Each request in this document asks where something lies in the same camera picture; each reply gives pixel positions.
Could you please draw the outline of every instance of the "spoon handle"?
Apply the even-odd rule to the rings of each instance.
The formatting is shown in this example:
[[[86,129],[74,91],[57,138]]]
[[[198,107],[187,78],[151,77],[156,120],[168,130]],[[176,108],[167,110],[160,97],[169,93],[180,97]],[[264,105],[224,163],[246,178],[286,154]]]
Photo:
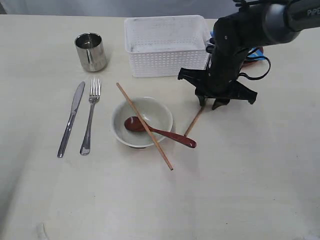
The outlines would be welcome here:
[[[186,136],[182,136],[182,135],[179,135],[179,134],[176,134],[176,133],[173,133],[173,132],[162,131],[162,130],[155,129],[155,128],[150,127],[150,126],[149,126],[149,129],[150,129],[151,132],[154,132],[154,133],[160,134],[162,136],[165,136],[167,138],[170,138],[170,139],[172,139],[172,140],[174,140],[174,141],[176,141],[178,143],[186,145],[189,148],[194,149],[197,146],[197,143],[195,141],[193,141],[192,139],[190,139],[190,138],[188,138]]]

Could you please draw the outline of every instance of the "fork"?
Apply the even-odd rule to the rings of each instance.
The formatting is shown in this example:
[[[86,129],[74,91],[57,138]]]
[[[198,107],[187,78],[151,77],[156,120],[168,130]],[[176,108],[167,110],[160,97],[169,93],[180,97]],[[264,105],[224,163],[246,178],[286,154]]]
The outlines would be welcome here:
[[[92,118],[94,115],[95,105],[97,102],[99,102],[99,99],[100,99],[100,91],[101,91],[100,80],[96,78],[91,79],[90,95],[89,95],[90,114],[89,114],[88,123],[86,125],[83,142],[80,149],[81,155],[88,155],[90,153]]]

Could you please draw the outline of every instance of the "bowl rim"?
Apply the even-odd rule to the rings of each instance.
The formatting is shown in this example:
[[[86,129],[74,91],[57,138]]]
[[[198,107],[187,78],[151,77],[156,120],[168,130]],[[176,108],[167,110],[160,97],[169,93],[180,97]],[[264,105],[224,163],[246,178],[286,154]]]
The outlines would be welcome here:
[[[134,97],[132,98],[131,100],[134,102],[136,100],[141,100],[141,99],[150,99],[156,103],[158,103],[161,107],[163,107],[167,113],[167,116],[169,117],[169,130],[167,130],[168,132],[170,132],[172,130],[172,127],[173,127],[173,124],[174,124],[174,118],[173,118],[173,115],[171,113],[171,111],[169,110],[169,108],[164,105],[163,103],[161,103],[160,101],[158,101],[157,99],[155,99],[154,97],[151,97],[151,96],[143,96],[143,97]],[[113,135],[115,136],[115,138],[123,143],[124,145],[127,145],[129,147],[132,147],[132,148],[137,148],[137,149],[143,149],[143,148],[147,148],[147,147],[151,147],[153,145],[155,145],[153,142],[152,143],[149,143],[149,144],[146,144],[146,145],[136,145],[136,144],[131,144],[131,143],[128,143],[124,140],[122,140],[118,134],[116,133],[116,130],[114,128],[114,121],[115,121],[115,117],[116,117],[116,113],[119,111],[119,109],[121,107],[123,107],[125,104],[127,104],[127,101],[124,100],[123,102],[121,102],[112,112],[112,115],[111,115],[111,122],[110,122],[110,128],[111,128],[111,131],[113,133]],[[162,136],[159,140],[158,140],[158,143],[160,143],[162,140],[164,140],[166,137],[165,136]]]

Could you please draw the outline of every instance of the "chopstick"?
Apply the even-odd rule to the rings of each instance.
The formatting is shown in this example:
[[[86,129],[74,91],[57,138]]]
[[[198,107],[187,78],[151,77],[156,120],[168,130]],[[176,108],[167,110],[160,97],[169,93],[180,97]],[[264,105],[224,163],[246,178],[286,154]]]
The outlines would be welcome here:
[[[161,154],[161,156],[163,157],[165,163],[168,165],[169,169],[172,171],[174,168],[172,167],[171,163],[169,162],[166,154],[164,153],[164,151],[162,150],[161,146],[159,145],[159,143],[157,142],[156,137],[153,135],[153,133],[149,130],[147,124],[145,123],[144,119],[141,117],[139,111],[137,110],[136,106],[134,105],[134,103],[131,101],[131,99],[128,97],[128,95],[126,94],[125,90],[120,86],[120,84],[117,82],[116,86],[119,88],[120,92],[123,94],[123,96],[125,97],[126,101],[128,102],[128,104],[130,105],[130,107],[132,108],[132,110],[135,112],[136,116],[139,118],[140,122],[142,123],[144,129],[146,130],[146,132],[149,134],[149,136],[151,137],[154,145],[156,146],[156,148],[158,149],[159,153]]]
[[[188,136],[188,134],[190,133],[191,129],[194,127],[194,125],[196,124],[197,120],[199,119],[200,115],[202,114],[202,112],[205,109],[206,104],[204,104],[200,110],[198,111],[198,113],[195,115],[194,119],[192,120],[192,122],[190,123],[189,127],[187,128],[187,130],[184,133],[184,136]]]

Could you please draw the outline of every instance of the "white table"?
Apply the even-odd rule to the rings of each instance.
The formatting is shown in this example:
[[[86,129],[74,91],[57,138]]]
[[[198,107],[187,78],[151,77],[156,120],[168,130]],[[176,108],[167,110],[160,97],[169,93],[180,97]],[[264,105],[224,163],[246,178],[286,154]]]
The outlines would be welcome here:
[[[208,20],[211,28],[214,20]],[[131,76],[124,19],[0,16],[2,166],[19,162],[2,239],[292,240],[320,235],[320,30],[270,46],[270,74],[241,79],[257,101],[210,104],[190,137],[196,149],[165,140],[174,171],[155,147],[128,148],[110,131],[124,100],[151,96],[183,133],[199,109],[194,87],[176,77]],[[89,79],[74,39],[101,34],[110,62],[96,105],[91,153],[79,154],[89,115]],[[245,71],[259,76],[260,63]],[[65,155],[57,158],[76,87],[86,81]]]

